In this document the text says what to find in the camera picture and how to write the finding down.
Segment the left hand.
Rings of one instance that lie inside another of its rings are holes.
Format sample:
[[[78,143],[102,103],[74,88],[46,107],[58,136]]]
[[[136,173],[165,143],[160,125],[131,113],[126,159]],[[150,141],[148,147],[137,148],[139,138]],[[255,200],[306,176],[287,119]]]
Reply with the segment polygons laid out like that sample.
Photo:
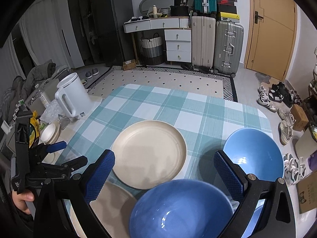
[[[31,212],[27,207],[26,202],[33,202],[34,201],[34,194],[29,191],[25,190],[24,192],[17,194],[16,191],[12,191],[12,200],[15,206],[22,212],[30,215]]]

